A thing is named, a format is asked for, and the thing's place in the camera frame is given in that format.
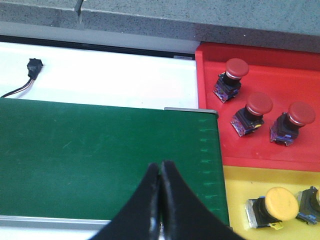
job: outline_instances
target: green conveyor belt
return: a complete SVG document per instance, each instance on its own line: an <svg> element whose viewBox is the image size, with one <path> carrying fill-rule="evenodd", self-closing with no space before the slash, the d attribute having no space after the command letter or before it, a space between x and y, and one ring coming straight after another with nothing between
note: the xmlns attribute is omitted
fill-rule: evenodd
<svg viewBox="0 0 320 240"><path fill-rule="evenodd" d="M162 160L229 224L215 114L0 99L0 215L110 220Z"/></svg>

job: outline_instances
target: button cap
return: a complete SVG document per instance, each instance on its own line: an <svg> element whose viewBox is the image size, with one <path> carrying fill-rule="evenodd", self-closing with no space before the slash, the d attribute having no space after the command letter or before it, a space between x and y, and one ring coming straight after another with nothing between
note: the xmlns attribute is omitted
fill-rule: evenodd
<svg viewBox="0 0 320 240"><path fill-rule="evenodd" d="M315 110L303 101L296 101L289 106L289 120L298 126L311 124L316 119Z"/></svg>
<svg viewBox="0 0 320 240"><path fill-rule="evenodd" d="M284 187L273 187L265 195L265 208L274 218L281 221L294 219L299 212L295 196Z"/></svg>
<svg viewBox="0 0 320 240"><path fill-rule="evenodd" d="M273 103L271 98L263 92L253 92L247 98L246 109L255 116L267 114L272 108Z"/></svg>
<svg viewBox="0 0 320 240"><path fill-rule="evenodd" d="M242 78L249 72L249 65L240 58L231 58L225 64L225 71L231 77Z"/></svg>

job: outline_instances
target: yellow tray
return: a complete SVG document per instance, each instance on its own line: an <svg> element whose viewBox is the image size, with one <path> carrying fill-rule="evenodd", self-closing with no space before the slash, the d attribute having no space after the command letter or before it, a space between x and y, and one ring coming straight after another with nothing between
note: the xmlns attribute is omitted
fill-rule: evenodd
<svg viewBox="0 0 320 240"><path fill-rule="evenodd" d="M284 187L294 195L320 185L320 172L224 166L224 178L230 225L247 240L320 239L320 223L308 225L297 219L283 222L284 228L249 227L245 203L264 196L270 188Z"/></svg>

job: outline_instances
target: wire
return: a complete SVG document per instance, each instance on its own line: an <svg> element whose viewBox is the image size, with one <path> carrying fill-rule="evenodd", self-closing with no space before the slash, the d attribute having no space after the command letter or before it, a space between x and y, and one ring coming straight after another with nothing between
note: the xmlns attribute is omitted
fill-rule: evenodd
<svg viewBox="0 0 320 240"><path fill-rule="evenodd" d="M21 92L23 90L26 90L32 84L33 81L34 80L30 77L30 79L28 80L28 82L25 85L23 85L22 87L17 88L16 90L10 91L10 92L2 95L1 98L5 98L5 97L8 97L10 95L17 94L17 93L19 93L19 92Z"/></svg>

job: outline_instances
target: red mushroom button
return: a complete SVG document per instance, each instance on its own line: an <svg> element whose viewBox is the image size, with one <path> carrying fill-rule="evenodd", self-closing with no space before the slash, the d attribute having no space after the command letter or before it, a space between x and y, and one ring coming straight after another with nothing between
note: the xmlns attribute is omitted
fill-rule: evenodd
<svg viewBox="0 0 320 240"><path fill-rule="evenodd" d="M249 95L246 101L246 109L255 116L267 114L272 110L271 98L263 92L254 92Z"/></svg>
<svg viewBox="0 0 320 240"><path fill-rule="evenodd" d="M225 64L225 71L228 77L240 79L249 72L249 65L240 58L231 58Z"/></svg>
<svg viewBox="0 0 320 240"><path fill-rule="evenodd" d="M304 126L315 121L316 112L309 104L296 101L289 106L288 117L293 124Z"/></svg>

